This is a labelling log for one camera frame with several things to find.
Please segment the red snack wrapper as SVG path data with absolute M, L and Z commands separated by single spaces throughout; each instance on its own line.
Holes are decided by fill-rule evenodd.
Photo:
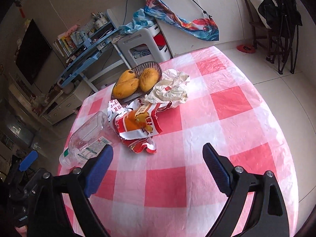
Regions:
M 143 150 L 155 154 L 156 143 L 153 136 L 162 133 L 157 114 L 170 109 L 172 102 L 144 104 L 136 99 L 123 107 L 117 99 L 108 103 L 108 121 L 110 127 L 134 153 Z

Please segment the white plastic bag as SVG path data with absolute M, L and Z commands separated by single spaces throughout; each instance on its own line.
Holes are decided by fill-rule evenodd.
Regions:
M 186 88 L 189 82 L 190 76 L 185 72 L 166 70 L 162 73 L 162 79 L 141 101 L 146 105 L 158 104 L 162 109 L 176 108 L 186 103 L 188 99 Z

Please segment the red round floor object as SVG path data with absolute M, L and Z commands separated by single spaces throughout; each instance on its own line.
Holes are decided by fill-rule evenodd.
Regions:
M 246 54 L 253 54 L 256 52 L 256 49 L 254 46 L 252 45 L 248 45 L 248 44 L 241 44 L 241 45 L 238 45 L 236 47 L 236 49 L 242 53 L 246 53 Z

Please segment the black folding chair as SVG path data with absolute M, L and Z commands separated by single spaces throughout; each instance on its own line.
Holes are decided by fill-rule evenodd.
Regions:
M 275 48 L 271 63 L 277 60 L 277 71 L 283 74 L 286 63 L 290 62 L 290 73 L 295 73 L 299 27 L 303 25 L 296 0 L 263 0 L 259 5 L 259 12 L 275 34 L 272 38 Z

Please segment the wooden chair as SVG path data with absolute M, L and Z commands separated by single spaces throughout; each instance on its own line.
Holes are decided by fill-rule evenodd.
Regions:
M 267 52 L 267 57 L 272 55 L 272 31 L 267 29 L 259 18 L 254 18 L 251 10 L 250 1 L 244 0 L 246 9 L 249 14 L 249 24 L 252 29 L 253 47 L 255 49 L 260 46 Z

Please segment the yellow mango right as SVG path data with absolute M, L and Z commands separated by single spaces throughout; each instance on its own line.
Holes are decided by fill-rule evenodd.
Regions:
M 159 80 L 159 73 L 154 68 L 146 68 L 139 78 L 139 87 L 144 93 L 150 91 Z

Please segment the glass fruit basket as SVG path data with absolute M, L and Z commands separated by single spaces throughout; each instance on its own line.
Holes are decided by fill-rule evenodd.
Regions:
M 142 63 L 131 70 L 124 71 L 115 83 L 111 99 L 121 104 L 144 97 L 162 79 L 159 63 L 151 61 Z

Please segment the white pen holder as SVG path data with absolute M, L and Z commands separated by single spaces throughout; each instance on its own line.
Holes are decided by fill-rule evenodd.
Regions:
M 94 20 L 94 27 L 96 30 L 100 29 L 103 25 L 105 25 L 108 22 L 106 16 L 102 12 L 92 12 L 91 15 Z

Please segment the blue plastic bag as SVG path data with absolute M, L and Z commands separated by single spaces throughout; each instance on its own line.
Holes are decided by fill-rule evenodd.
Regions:
M 144 9 L 139 9 L 133 14 L 132 21 L 126 25 L 119 27 L 120 35 L 134 34 L 141 29 L 147 29 L 155 25 L 155 20 L 152 16 L 146 14 Z

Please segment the clear plastic bottle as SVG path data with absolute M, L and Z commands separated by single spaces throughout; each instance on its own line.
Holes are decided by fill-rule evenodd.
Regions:
M 115 147 L 119 143 L 120 138 L 110 127 L 108 116 L 99 111 L 72 134 L 59 162 L 67 169 L 81 167 L 89 159 L 97 157 L 107 144 Z

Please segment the blue children's desk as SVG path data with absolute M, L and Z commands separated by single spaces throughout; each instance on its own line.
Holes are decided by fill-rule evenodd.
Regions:
M 96 42 L 92 42 L 92 38 L 88 38 L 84 43 L 85 50 L 81 53 L 70 65 L 63 71 L 63 73 L 59 76 L 56 84 L 64 89 L 70 82 L 72 82 L 76 77 L 80 76 L 86 84 L 94 91 L 98 92 L 98 89 L 93 85 L 93 82 L 105 75 L 109 71 L 119 67 L 122 64 L 125 64 L 127 69 L 131 69 L 132 67 L 127 62 L 126 58 L 118 48 L 118 46 L 114 43 L 114 38 L 118 35 L 118 27 L 119 22 L 113 12 L 108 9 L 105 12 L 105 16 L 108 19 L 108 22 L 99 28 L 95 33 L 99 34 L 106 27 L 112 26 L 113 30 L 108 34 L 102 35 Z M 85 76 L 84 71 L 88 69 L 91 65 L 97 62 L 98 59 L 108 50 L 113 48 L 120 59 L 111 65 L 103 68 L 99 73 L 92 76 L 91 78 L 87 78 Z

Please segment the row of books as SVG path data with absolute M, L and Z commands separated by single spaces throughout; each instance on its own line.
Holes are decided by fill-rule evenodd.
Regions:
M 53 42 L 53 45 L 62 57 L 65 58 L 72 57 L 78 49 L 78 45 L 76 44 L 73 35 L 67 34 L 66 32 L 58 35 L 56 40 Z

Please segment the cream TV stand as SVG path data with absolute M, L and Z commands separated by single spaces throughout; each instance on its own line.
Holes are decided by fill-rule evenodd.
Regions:
M 57 85 L 46 98 L 48 104 L 40 108 L 39 118 L 45 124 L 55 125 L 75 113 L 91 92 L 91 87 L 84 80 L 70 82 L 64 88 Z

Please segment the white wall cabinet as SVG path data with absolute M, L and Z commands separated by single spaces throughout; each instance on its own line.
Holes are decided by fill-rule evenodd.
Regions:
M 252 31 L 244 0 L 162 0 L 181 18 L 188 21 L 202 18 L 207 11 L 219 29 L 218 41 L 203 41 L 181 29 L 159 21 L 168 47 L 174 57 L 216 45 L 227 49 L 232 44 L 250 43 Z

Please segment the black television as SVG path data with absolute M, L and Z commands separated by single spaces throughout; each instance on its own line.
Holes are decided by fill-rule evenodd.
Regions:
M 16 66 L 30 85 L 35 82 L 51 52 L 51 45 L 32 19 L 16 57 Z

